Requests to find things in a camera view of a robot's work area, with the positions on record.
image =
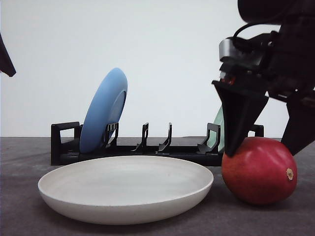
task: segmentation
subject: dish rack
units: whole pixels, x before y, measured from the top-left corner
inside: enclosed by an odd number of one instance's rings
[[[168,125],[168,136],[158,146],[147,145],[149,123],[142,125],[141,143],[134,145],[118,145],[119,123],[107,124],[103,134],[103,145],[91,153],[80,153],[80,135],[83,124],[68,122],[51,125],[51,165],[68,165],[110,156],[150,155],[166,156],[191,161],[203,166],[221,166],[223,152],[219,152],[221,128],[219,125],[208,123],[207,136],[196,146],[172,146],[172,123]],[[60,131],[74,129],[73,140],[62,143]],[[264,126],[254,125],[251,129],[256,137],[264,136]],[[210,135],[216,136],[212,147],[207,145]]]

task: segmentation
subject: blue plate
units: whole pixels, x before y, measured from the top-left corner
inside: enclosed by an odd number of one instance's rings
[[[81,153],[94,151],[103,144],[106,125],[118,122],[122,115],[127,88],[127,78],[119,68],[111,70],[102,81],[85,116],[80,137]]]

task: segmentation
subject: white backdrop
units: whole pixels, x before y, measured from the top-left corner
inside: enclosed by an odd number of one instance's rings
[[[17,74],[1,75],[1,135],[44,137],[52,123],[82,123],[114,67],[128,78],[120,136],[140,136],[145,122],[150,136],[165,136],[168,122],[174,136],[205,135],[221,103],[211,85],[219,43],[243,24],[237,0],[2,0]],[[287,119],[285,104],[270,99],[256,123],[281,137]]]

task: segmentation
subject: gray table surface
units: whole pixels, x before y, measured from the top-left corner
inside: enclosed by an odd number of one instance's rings
[[[120,138],[134,144],[137,139]],[[158,143],[159,138],[149,139]],[[174,139],[190,145],[201,138]],[[288,199],[270,206],[245,204],[226,188],[220,167],[210,167],[215,181],[193,209],[142,225],[105,226],[66,218],[50,209],[39,195],[38,180],[58,168],[49,165],[49,138],[1,138],[2,236],[313,236],[315,235],[315,143],[295,156],[299,178]]]

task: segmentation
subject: cable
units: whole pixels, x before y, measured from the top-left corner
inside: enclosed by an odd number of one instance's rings
[[[291,2],[290,2],[280,13],[278,13],[277,15],[275,15],[275,16],[273,16],[273,17],[270,17],[270,18],[268,18],[268,19],[266,19],[266,20],[264,20],[264,21],[261,21],[261,22],[248,23],[248,24],[246,24],[246,25],[240,27],[240,28],[234,33],[234,35],[233,35],[232,41],[233,41],[234,46],[236,47],[236,45],[235,45],[236,38],[237,38],[237,35],[238,35],[240,32],[242,32],[243,30],[245,30],[245,29],[247,29],[247,28],[249,28],[249,27],[251,27],[251,26],[262,25],[262,24],[267,24],[267,23],[272,22],[273,20],[275,20],[275,19],[277,19],[277,18],[283,16],[287,11],[289,11],[289,9],[294,5],[295,2],[296,2],[296,0],[291,0]]]

